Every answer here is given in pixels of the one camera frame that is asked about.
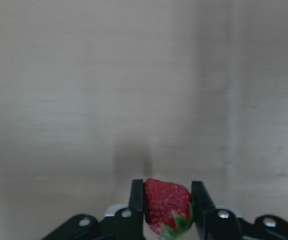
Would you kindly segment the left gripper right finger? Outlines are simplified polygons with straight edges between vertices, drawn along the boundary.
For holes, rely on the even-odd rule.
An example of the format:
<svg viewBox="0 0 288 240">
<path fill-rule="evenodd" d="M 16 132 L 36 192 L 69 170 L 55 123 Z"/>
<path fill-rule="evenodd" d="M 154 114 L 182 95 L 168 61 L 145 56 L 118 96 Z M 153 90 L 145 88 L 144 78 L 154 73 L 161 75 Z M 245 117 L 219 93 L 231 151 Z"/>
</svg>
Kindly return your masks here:
<svg viewBox="0 0 288 240">
<path fill-rule="evenodd" d="M 254 223 L 227 208 L 216 207 L 203 182 L 191 183 L 194 223 L 201 240 L 288 240 L 288 221 L 262 215 Z"/>
</svg>

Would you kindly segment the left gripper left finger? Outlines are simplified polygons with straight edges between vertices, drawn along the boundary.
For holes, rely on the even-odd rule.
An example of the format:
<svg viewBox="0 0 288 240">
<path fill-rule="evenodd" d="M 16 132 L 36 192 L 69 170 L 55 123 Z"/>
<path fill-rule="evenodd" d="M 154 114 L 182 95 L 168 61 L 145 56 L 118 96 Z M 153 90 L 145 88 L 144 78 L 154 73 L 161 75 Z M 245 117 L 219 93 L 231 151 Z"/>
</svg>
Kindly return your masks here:
<svg viewBox="0 0 288 240">
<path fill-rule="evenodd" d="M 132 181 L 128 204 L 107 208 L 104 218 L 78 214 L 62 223 L 45 240 L 144 240 L 144 183 Z"/>
</svg>

